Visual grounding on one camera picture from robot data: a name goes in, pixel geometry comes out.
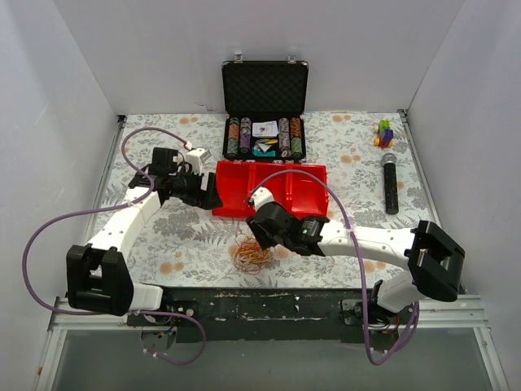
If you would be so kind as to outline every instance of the white panel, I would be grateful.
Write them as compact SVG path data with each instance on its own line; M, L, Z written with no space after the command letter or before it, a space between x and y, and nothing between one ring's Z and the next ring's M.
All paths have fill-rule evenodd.
M235 51L308 60L307 110L407 108L462 0L55 3L114 110L152 113L222 112Z
M521 3L466 0L410 118L445 230L466 250L510 389L521 389Z
M25 290L21 254L52 217L90 207L116 117L51 0L0 0L0 389L32 389L50 312ZM29 273L54 302L86 219L38 239Z

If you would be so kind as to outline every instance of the red plastic container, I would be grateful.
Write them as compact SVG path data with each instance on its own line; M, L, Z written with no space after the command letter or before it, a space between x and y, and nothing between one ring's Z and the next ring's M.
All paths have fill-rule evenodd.
M217 162L217 192L224 204L212 211L214 216L251 217L255 209L247 204L247 197L255 186L269 175L284 169L306 171L327 183L325 165L278 165L272 163L226 161ZM264 185L274 199L298 218L326 216L329 195L310 177L289 173L279 175Z

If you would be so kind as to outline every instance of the black microphone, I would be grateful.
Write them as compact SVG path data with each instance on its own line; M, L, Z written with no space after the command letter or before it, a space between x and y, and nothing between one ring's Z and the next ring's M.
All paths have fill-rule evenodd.
M385 193L385 213L398 213L398 186L396 185L396 156L386 153L382 158L383 191Z

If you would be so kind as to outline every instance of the table surface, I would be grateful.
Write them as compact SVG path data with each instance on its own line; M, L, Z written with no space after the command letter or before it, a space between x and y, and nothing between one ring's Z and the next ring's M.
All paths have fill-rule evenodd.
M382 150L373 145L373 125L387 119L394 130L394 145ZM325 165L327 181L342 200L355 225L392 229L414 227L419 220L433 220L431 206L415 164L407 133L397 113L306 112L304 114L307 163ZM123 137L143 126L158 126L207 148L212 158L205 169L214 171L222 159L225 115L132 115ZM127 146L127 154L138 166L150 162L154 147L181 150L180 143L159 132L142 132ZM117 146L110 178L103 193L103 206L119 204L133 177ZM400 212L387 215L383 200L382 155L398 158L396 175ZM110 213L98 215L96 230ZM329 218L341 219L330 198ZM229 288L360 288L360 271L354 257L301 257L283 247L275 249L275 260L258 275L238 271L232 261L236 235L250 233L244 221L214 217L211 212L170 199L148 222L136 240L129 259L134 281L170 287ZM365 261L368 286L388 279L400 268Z

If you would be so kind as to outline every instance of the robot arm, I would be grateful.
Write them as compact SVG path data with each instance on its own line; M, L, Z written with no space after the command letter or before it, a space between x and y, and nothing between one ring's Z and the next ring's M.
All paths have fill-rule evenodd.
M133 204L150 189L148 179L136 174L122 202L129 207L114 213L86 245L69 249L67 281L71 307L119 316L130 310L160 308L163 289L134 283L125 260L141 229L171 196L207 210L222 206L215 174L202 174L202 164L208 156L208 151L197 148L178 161L176 150L154 148L151 164L143 169L154 178L154 191ZM101 276L92 275L91 271L99 267Z
M300 220L263 187L250 203L256 214L247 224L262 248L281 244L304 256L356 255L352 236L341 222L326 217ZM465 252L435 223L421 221L413 230L362 226L353 230L364 257L404 269L375 284L370 312L391 316L424 297L456 301Z

